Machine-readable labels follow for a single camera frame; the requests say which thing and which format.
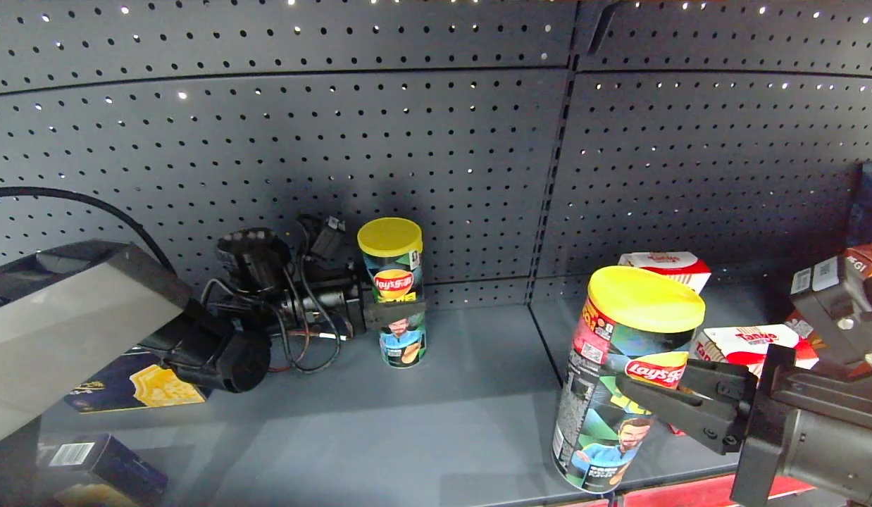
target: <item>red and white box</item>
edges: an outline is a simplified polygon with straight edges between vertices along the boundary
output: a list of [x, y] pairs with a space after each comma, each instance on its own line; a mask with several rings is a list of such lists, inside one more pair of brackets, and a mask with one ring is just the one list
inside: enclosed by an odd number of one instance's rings
[[712, 276], [709, 267], [689, 251], [636, 251], [623, 254], [617, 264], [664, 274], [696, 293], [702, 292]]
[[796, 366], [811, 369], [818, 362], [809, 341], [784, 324], [753, 327], [710, 327], [693, 338], [690, 357], [731, 365], [749, 366], [749, 371], [761, 375], [769, 344], [796, 349]]

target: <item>tango wafer box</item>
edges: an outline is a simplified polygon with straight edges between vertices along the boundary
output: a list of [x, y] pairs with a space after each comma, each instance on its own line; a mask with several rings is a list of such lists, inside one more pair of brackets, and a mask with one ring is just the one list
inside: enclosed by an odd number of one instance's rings
[[636, 251], [623, 254], [617, 264], [664, 274], [696, 293], [702, 292], [712, 276], [709, 267], [689, 251]]
[[752, 327], [710, 327], [698, 333], [690, 349], [690, 357], [745, 365], [756, 376], [761, 375], [769, 344], [796, 349], [796, 366], [811, 369], [818, 362], [809, 340], [784, 324], [752, 325]]
[[211, 395], [212, 389], [179, 380], [157, 361], [155, 354], [133, 347], [63, 400], [79, 412], [91, 413], [202, 403]]

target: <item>lay's logo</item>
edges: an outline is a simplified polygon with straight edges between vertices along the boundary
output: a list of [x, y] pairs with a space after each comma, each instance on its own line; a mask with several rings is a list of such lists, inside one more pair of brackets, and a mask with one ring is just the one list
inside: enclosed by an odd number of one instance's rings
[[630, 360], [625, 373], [629, 378], [674, 389], [687, 367], [687, 356], [686, 352], [653, 353]]
[[377, 286], [381, 301], [399, 299], [414, 286], [414, 273], [406, 270], [381, 270], [374, 276], [374, 285]]

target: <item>black bracket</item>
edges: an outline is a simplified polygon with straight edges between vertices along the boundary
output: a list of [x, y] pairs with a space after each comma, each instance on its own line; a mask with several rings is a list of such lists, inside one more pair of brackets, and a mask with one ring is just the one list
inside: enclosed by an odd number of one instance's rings
[[746, 366], [697, 359], [687, 362], [682, 391], [617, 378], [623, 395], [721, 455], [740, 451], [756, 382]]
[[407, 301], [394, 303], [366, 303], [364, 321], [369, 327], [384, 327], [390, 323], [409, 318], [427, 309], [426, 301]]

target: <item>electrical wire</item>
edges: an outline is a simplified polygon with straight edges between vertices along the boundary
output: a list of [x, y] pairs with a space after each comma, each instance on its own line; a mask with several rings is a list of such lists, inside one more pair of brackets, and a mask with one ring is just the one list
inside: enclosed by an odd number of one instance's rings
[[308, 352], [308, 347], [311, 345], [311, 330], [308, 327], [308, 320], [304, 314], [304, 303], [301, 302], [301, 298], [298, 295], [298, 289], [295, 288], [295, 282], [292, 281], [292, 276], [289, 273], [285, 273], [285, 280], [289, 283], [289, 289], [292, 290], [292, 294], [294, 298], [298, 301], [298, 309], [299, 311], [295, 312], [296, 314], [300, 314], [301, 323], [304, 324], [304, 346], [301, 348], [301, 353], [298, 354], [297, 359], [292, 359], [292, 350], [289, 344], [289, 338], [287, 336], [282, 336], [282, 340], [285, 343], [285, 347], [287, 347], [287, 357], [292, 361], [292, 365], [298, 365], [298, 362], [301, 359], [304, 359], [304, 354]]
[[314, 306], [317, 307], [317, 311], [320, 311], [320, 314], [323, 315], [324, 320], [326, 320], [327, 324], [329, 324], [332, 328], [333, 334], [335, 334], [335, 339], [333, 341], [336, 342], [336, 347], [335, 349], [333, 349], [332, 354], [330, 354], [330, 357], [326, 361], [318, 366], [314, 366], [313, 368], [304, 368], [303, 366], [298, 366], [297, 364], [295, 365], [295, 369], [297, 369], [299, 372], [317, 373], [320, 372], [320, 370], [328, 368], [330, 365], [333, 364], [334, 361], [336, 361], [336, 358], [339, 357], [339, 353], [342, 350], [342, 338], [339, 336], [339, 330], [336, 328], [336, 324], [333, 322], [330, 314], [326, 311], [326, 308], [323, 308], [323, 305], [321, 305], [320, 301], [317, 300], [317, 296], [315, 296], [313, 291], [311, 291], [311, 286], [308, 285], [308, 277], [304, 272], [304, 257], [305, 254], [307, 254], [307, 249], [311, 247], [311, 235], [310, 233], [308, 233], [308, 229], [304, 227], [304, 224], [300, 220], [298, 221], [298, 225], [301, 225], [301, 231], [304, 233], [304, 243], [301, 244], [301, 247], [298, 250], [297, 263], [298, 274], [301, 275], [301, 285], [304, 286], [304, 291], [308, 293], [308, 298], [311, 299], [311, 302], [313, 302]]
[[[271, 309], [272, 312], [276, 313], [278, 311], [277, 308], [274, 308], [273, 305], [270, 305], [269, 303], [262, 302], [262, 301], [256, 301], [255, 299], [249, 298], [249, 296], [246, 296], [245, 292], [239, 291], [238, 289], [231, 287], [229, 284], [227, 284], [227, 282], [224, 282], [223, 280], [221, 280], [219, 278], [211, 278], [210, 280], [208, 280], [207, 283], [205, 283], [204, 289], [201, 291], [201, 298], [199, 299], [202, 307], [207, 308], [208, 302], [211, 299], [211, 292], [213, 292], [213, 288], [215, 285], [220, 287], [221, 289], [223, 289], [223, 291], [226, 292], [227, 294], [229, 294], [230, 296], [233, 296], [233, 298], [239, 299], [240, 301], [247, 302], [249, 304], [258, 304], [258, 302], [260, 302], [260, 303], [264, 304], [266, 307], [269, 307], [269, 309]], [[310, 341], [311, 340], [310, 330], [308, 330], [307, 335], [308, 335], [307, 341]], [[289, 362], [289, 365], [282, 367], [282, 368], [268, 367], [268, 372], [280, 373], [280, 372], [287, 371], [289, 368], [292, 367], [292, 363], [294, 361], [292, 360], [291, 353], [289, 353], [289, 349], [288, 349], [289, 344], [288, 344], [287, 340], [288, 340], [288, 338], [284, 335], [284, 337], [282, 337], [282, 352], [285, 354], [285, 358]], [[305, 350], [307, 350], [306, 347], [307, 346], [305, 346], [305, 349], [301, 350], [301, 355], [299, 356], [299, 360], [301, 360], [301, 357], [304, 357], [304, 352], [305, 352]]]
[[121, 209], [116, 208], [116, 206], [112, 206], [101, 199], [94, 198], [93, 196], [87, 196], [77, 192], [69, 192], [69, 190], [49, 189], [48, 187], [0, 187], [0, 198], [11, 198], [12, 196], [35, 196], [36, 198], [42, 196], [42, 198], [73, 200], [106, 211], [111, 215], [116, 216], [120, 221], [123, 221], [124, 224], [129, 225], [129, 227], [139, 235], [142, 241], [145, 242], [146, 246], [149, 247], [149, 250], [156, 257], [157, 262], [165, 267], [166, 270], [169, 270], [170, 273], [176, 274], [173, 264], [170, 263], [170, 260], [166, 258], [165, 254], [163, 254], [163, 251], [157, 245], [154, 238], [151, 237], [151, 234], [147, 233], [145, 228], [143, 228], [139, 222], [134, 221], [132, 216], [127, 215]]
[[213, 292], [214, 285], [219, 286], [221, 289], [223, 289], [224, 292], [226, 292], [230, 296], [233, 296], [233, 298], [246, 299], [245, 296], [237, 293], [236, 289], [233, 289], [232, 287], [230, 287], [230, 285], [227, 284], [227, 282], [224, 282], [223, 280], [221, 280], [219, 278], [211, 278], [210, 280], [208, 280], [207, 283], [205, 283], [204, 290], [201, 291], [201, 298], [199, 299], [202, 307], [204, 307], [204, 308], [207, 308], [207, 306], [208, 306], [208, 301], [210, 301], [210, 299], [211, 299], [211, 292]]

